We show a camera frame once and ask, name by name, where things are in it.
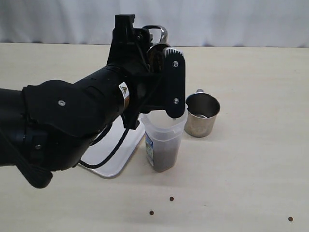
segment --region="stainless steel cup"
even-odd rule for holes
[[[194,137],[208,136],[220,111],[218,100],[198,89],[187,97],[186,104],[189,114],[184,130]]]

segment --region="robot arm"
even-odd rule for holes
[[[0,89],[0,166],[15,165],[31,185],[44,188],[51,172],[81,162],[119,116],[126,129],[123,141],[137,128],[140,113],[165,110],[172,118],[184,113],[182,53],[166,43],[163,27],[136,29],[134,18],[115,16],[107,64],[84,79],[73,84],[51,80],[21,91]],[[152,43],[150,29],[162,30],[160,43]],[[98,165],[81,164],[97,168],[116,151]]]

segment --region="white table surface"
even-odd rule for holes
[[[144,142],[116,179],[76,167],[34,189],[2,167],[1,231],[308,231],[309,49],[181,50],[187,95],[202,88],[221,104],[212,134],[184,134],[176,166],[160,174]],[[1,43],[0,87],[75,82],[103,67],[108,51]]]

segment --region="black cable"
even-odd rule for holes
[[[147,103],[147,101],[150,99],[150,97],[153,95],[153,93],[155,92],[155,90],[158,88],[158,86],[160,85],[162,76],[158,79],[155,87],[152,89],[152,91],[149,93],[149,95],[143,100],[143,102],[140,104],[140,106],[137,108],[134,117],[132,117],[132,120],[129,122],[128,124],[128,128],[126,128],[125,132],[122,134],[120,140],[118,141],[117,145],[115,146],[115,148],[112,150],[112,152],[100,163],[95,164],[95,165],[91,165],[88,164],[82,160],[79,161],[79,163],[81,165],[83,165],[86,168],[90,168],[90,169],[96,169],[99,167],[102,167],[104,164],[106,164],[113,156],[114,154],[117,152],[117,150],[119,149],[119,147],[121,146],[122,142],[125,140],[126,135],[129,132],[129,128],[133,126],[133,123],[135,123],[135,116],[138,116],[139,112],[141,111],[141,109],[143,108],[143,106]]]
[[[104,131],[92,142],[90,146],[93,146],[97,144],[98,142],[100,142],[107,135],[107,133],[111,130],[111,128],[112,128],[112,123],[107,125]]]

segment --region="clear plastic container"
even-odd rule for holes
[[[155,171],[163,172],[175,165],[187,118],[187,109],[176,119],[170,118],[164,110],[141,115],[147,158]]]

